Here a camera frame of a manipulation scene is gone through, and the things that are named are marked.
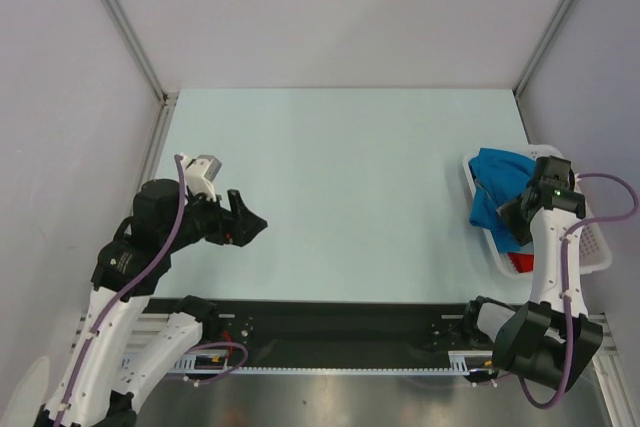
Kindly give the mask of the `blue t shirt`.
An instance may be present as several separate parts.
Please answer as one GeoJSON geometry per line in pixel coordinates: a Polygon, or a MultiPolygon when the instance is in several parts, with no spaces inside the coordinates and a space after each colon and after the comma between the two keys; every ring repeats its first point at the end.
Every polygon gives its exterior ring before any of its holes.
{"type": "Polygon", "coordinates": [[[476,187],[469,222],[487,229],[499,253],[515,253],[521,246],[497,210],[520,195],[534,173],[535,161],[524,155],[481,148],[468,166],[476,187]]]}

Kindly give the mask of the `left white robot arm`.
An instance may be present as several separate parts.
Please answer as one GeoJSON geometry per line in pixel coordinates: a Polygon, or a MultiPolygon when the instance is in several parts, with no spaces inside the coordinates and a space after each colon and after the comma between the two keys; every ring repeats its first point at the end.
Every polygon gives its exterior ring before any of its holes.
{"type": "Polygon", "coordinates": [[[237,190],[224,208],[217,195],[184,181],[146,182],[132,213],[98,254],[89,307],[59,386],[34,421],[37,426],[132,426],[142,405],[185,354],[214,349],[228,375],[248,359],[226,332],[217,305],[193,295],[179,300],[165,327],[128,365],[122,363],[133,328],[148,306],[172,254],[202,240],[244,247],[268,226],[237,190]]]}

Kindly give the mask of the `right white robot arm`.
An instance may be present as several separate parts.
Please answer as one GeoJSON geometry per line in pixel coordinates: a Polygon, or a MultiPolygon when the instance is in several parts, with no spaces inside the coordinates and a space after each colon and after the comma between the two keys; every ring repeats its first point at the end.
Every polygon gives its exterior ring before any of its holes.
{"type": "Polygon", "coordinates": [[[570,161],[540,157],[525,189],[501,205],[499,219],[533,247],[529,299],[520,308],[479,296],[461,323],[473,348],[492,344],[492,365],[551,388],[570,389],[599,349],[603,330],[591,322],[580,282],[580,237],[586,200],[570,161]]]}

